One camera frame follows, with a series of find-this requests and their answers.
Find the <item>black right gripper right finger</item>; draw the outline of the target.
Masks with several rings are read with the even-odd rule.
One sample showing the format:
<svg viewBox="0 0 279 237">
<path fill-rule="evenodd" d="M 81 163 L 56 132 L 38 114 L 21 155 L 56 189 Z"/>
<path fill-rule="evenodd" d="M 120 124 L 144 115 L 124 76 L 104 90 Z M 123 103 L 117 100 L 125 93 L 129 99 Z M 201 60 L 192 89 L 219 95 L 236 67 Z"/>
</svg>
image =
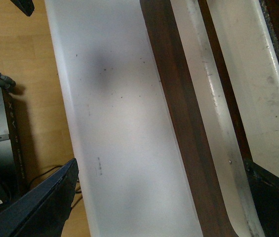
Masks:
<svg viewBox="0 0 279 237">
<path fill-rule="evenodd" d="M 78 179 L 71 159 L 0 213 L 0 237 L 59 237 L 71 213 Z"/>
</svg>

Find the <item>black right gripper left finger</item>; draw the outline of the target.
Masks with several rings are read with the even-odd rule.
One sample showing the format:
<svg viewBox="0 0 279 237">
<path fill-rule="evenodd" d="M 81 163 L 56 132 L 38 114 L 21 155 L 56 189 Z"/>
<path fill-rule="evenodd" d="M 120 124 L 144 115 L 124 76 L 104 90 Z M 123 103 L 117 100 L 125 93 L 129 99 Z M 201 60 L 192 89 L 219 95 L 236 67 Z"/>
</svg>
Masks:
<svg viewBox="0 0 279 237">
<path fill-rule="evenodd" d="M 10 0 L 10 1 L 28 17 L 30 17 L 35 10 L 35 6 L 32 0 Z"/>
</svg>

